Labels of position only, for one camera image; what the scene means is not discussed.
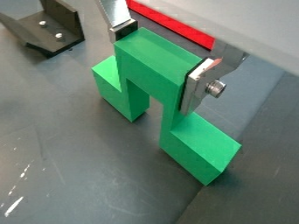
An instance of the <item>hex bolt head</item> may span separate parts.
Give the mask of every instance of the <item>hex bolt head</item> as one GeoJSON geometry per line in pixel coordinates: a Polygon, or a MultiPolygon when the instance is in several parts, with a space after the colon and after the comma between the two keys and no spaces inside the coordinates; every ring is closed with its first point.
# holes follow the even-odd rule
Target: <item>hex bolt head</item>
{"type": "Polygon", "coordinates": [[[46,27],[46,21],[41,21],[41,22],[38,23],[38,25],[39,25],[41,28],[45,28],[45,27],[46,27]]]}
{"type": "Polygon", "coordinates": [[[226,84],[220,82],[218,80],[212,81],[205,89],[205,92],[212,95],[214,98],[218,98],[224,89],[225,89],[226,84]]]}
{"type": "Polygon", "coordinates": [[[54,34],[55,41],[63,41],[63,35],[58,32],[54,34]]]}

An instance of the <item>green u-shaped block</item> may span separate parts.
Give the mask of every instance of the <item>green u-shaped block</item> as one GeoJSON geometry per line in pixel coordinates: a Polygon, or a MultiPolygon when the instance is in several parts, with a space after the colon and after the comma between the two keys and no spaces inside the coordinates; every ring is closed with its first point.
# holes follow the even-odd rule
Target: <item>green u-shaped block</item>
{"type": "Polygon", "coordinates": [[[201,59],[145,28],[114,43],[114,52],[91,67],[99,95],[130,122],[148,109],[149,95],[162,104],[160,147],[206,185],[240,145],[196,113],[178,111],[184,75],[201,59]]]}

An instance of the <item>black metal bracket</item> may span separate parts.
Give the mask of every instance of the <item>black metal bracket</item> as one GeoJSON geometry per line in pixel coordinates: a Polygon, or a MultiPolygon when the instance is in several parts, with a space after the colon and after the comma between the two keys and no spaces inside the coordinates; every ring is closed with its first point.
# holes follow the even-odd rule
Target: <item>black metal bracket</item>
{"type": "Polygon", "coordinates": [[[53,57],[83,41],[77,11],[61,0],[39,0],[42,11],[18,20],[0,12],[0,22],[21,44],[53,57]]]}

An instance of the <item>red panel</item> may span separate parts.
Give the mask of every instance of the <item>red panel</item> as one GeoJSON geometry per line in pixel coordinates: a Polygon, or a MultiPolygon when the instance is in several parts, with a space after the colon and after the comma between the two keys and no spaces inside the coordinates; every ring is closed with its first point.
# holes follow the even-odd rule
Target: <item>red panel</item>
{"type": "Polygon", "coordinates": [[[148,8],[142,4],[137,3],[134,0],[125,1],[126,6],[130,10],[135,11],[142,16],[152,19],[156,23],[170,29],[173,32],[177,32],[180,35],[182,35],[186,39],[192,40],[198,45],[204,46],[208,49],[212,48],[213,37],[210,37],[208,34],[194,30],[186,24],[181,23],[170,17],[166,17],[162,13],[148,8]]]}

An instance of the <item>dark gray surface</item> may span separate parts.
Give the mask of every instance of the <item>dark gray surface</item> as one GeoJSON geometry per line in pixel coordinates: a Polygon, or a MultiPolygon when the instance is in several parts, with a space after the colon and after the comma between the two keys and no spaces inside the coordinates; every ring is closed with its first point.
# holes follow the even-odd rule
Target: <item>dark gray surface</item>
{"type": "Polygon", "coordinates": [[[242,149],[177,223],[299,223],[299,78],[286,74],[241,136],[242,149]]]}
{"type": "MultiPolygon", "coordinates": [[[[98,96],[89,69],[113,53],[106,25],[91,0],[66,2],[78,10],[86,41],[51,59],[21,47],[0,25],[0,223],[174,223],[201,184],[158,149],[161,105],[152,101],[131,124],[98,96]]],[[[41,6],[35,0],[1,0],[0,9],[22,18],[41,6]]],[[[131,15],[173,43],[206,55],[131,15]]],[[[245,63],[226,77],[228,92],[218,99],[225,107],[206,98],[200,108],[233,137],[281,76],[256,58],[245,63]],[[249,83],[256,85],[238,93],[249,83]]]]}

